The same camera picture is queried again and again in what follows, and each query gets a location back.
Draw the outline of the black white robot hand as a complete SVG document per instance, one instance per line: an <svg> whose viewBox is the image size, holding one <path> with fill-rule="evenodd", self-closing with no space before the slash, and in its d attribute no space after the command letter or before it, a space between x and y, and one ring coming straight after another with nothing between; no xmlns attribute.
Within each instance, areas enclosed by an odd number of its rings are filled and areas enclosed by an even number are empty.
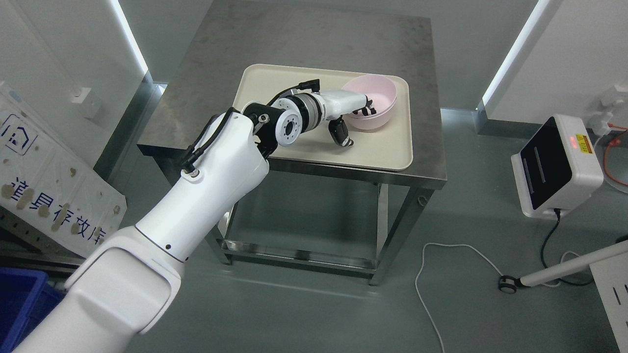
<svg viewBox="0 0 628 353"><path fill-rule="evenodd" d="M349 113L362 113L370 116L377 113L374 101L366 94L350 90L330 90L320 93L324 112L322 117L328 121L328 132L339 147L351 147L354 141L348 134L343 116Z"/></svg>

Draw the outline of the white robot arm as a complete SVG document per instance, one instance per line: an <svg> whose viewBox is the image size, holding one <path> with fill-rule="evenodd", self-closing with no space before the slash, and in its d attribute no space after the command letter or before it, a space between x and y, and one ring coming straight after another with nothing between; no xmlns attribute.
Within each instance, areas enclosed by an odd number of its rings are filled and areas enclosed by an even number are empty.
<svg viewBox="0 0 628 353"><path fill-rule="evenodd" d="M16 353L122 353L163 317L184 264L228 209L267 176L268 157L303 131L302 109L320 114L320 80L294 109L285 89L270 103L230 107L207 123L184 154L180 178L140 221L104 240L65 283L67 293Z"/></svg>

